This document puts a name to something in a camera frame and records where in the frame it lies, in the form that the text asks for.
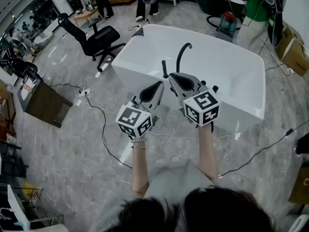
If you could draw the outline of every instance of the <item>wooden desk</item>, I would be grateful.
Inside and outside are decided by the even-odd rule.
[[[62,121],[73,104],[56,93],[46,83],[37,80],[35,84],[36,87],[25,99],[22,98],[22,89],[17,92],[23,111],[61,128]]]
[[[77,21],[79,21],[79,20],[87,20],[87,21],[89,21],[90,23],[92,23],[92,21],[91,21],[91,16],[92,15],[94,15],[96,12],[98,12],[98,8],[95,8],[93,11],[88,11],[88,10],[86,10],[86,11],[84,11],[84,13],[82,13],[82,14],[76,14],[76,15],[74,15],[73,16],[73,20],[75,21],[75,23],[76,23],[76,25],[77,25],[77,27],[79,27],[79,25],[78,25],[78,23],[77,23]]]

